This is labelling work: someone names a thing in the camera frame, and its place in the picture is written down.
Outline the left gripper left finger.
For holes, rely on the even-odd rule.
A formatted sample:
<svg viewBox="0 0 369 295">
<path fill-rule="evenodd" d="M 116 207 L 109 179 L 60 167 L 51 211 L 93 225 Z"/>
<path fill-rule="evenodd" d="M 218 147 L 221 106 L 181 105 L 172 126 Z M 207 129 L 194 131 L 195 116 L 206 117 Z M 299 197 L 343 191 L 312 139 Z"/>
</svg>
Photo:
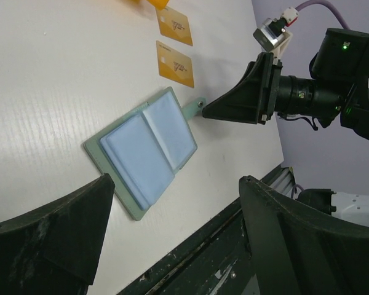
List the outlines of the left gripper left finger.
<svg viewBox="0 0 369 295">
<path fill-rule="evenodd" d="M 0 294 L 87 294 L 97 273 L 114 188 L 104 174 L 0 222 Z"/>
</svg>

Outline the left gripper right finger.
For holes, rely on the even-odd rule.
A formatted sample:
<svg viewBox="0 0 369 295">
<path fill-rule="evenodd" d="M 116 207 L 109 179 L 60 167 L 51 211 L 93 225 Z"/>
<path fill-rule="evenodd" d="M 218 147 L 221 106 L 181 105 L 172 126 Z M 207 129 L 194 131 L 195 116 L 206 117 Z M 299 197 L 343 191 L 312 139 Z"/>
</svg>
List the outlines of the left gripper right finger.
<svg viewBox="0 0 369 295">
<path fill-rule="evenodd" d="M 369 227 L 252 176 L 239 180 L 239 195 L 261 294 L 369 294 Z"/>
</svg>

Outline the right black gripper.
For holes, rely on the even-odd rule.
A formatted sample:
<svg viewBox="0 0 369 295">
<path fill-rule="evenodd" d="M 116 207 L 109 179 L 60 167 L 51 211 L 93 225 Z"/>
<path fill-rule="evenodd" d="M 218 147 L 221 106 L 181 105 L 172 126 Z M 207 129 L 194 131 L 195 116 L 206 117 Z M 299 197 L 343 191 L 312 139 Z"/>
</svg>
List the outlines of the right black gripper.
<svg viewBox="0 0 369 295">
<path fill-rule="evenodd" d="M 206 105 L 202 117 L 264 125 L 274 112 L 282 68 L 272 53 L 259 53 L 229 92 Z"/>
</svg>

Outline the gold credit card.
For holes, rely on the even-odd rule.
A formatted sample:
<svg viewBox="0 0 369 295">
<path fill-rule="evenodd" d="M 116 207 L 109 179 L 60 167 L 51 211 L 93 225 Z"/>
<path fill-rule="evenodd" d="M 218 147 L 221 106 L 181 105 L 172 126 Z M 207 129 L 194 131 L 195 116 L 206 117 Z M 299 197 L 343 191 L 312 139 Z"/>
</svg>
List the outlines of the gold credit card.
<svg viewBox="0 0 369 295">
<path fill-rule="evenodd" d="M 190 25 L 186 15 L 168 6 L 161 10 L 157 9 L 156 15 L 161 35 L 193 46 Z"/>
<path fill-rule="evenodd" d="M 156 41 L 159 75 L 194 88 L 194 76 L 191 59 L 161 41 Z"/>
</svg>

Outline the green leather card holder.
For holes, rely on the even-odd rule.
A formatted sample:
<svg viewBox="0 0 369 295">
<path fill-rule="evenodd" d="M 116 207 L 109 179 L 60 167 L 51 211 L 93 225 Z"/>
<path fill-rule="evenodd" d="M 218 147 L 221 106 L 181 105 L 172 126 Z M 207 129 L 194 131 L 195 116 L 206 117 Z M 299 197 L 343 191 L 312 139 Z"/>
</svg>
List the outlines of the green leather card holder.
<svg viewBox="0 0 369 295">
<path fill-rule="evenodd" d="M 143 218 L 197 151 L 188 122 L 205 104 L 196 98 L 182 107 L 167 87 L 84 142 L 133 220 Z"/>
</svg>

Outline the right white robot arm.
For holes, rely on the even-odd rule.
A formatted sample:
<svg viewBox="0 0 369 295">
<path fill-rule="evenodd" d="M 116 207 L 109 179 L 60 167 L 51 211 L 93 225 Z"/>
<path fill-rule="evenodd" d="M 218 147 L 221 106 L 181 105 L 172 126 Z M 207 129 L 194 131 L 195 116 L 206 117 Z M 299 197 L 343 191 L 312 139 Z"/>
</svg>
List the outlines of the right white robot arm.
<svg viewBox="0 0 369 295">
<path fill-rule="evenodd" d="M 282 62 L 261 52 L 240 81 L 206 105 L 206 119 L 265 124 L 276 113 L 306 120 L 314 130 L 336 117 L 369 140 L 369 34 L 329 28 L 309 64 L 310 79 L 282 75 Z"/>
</svg>

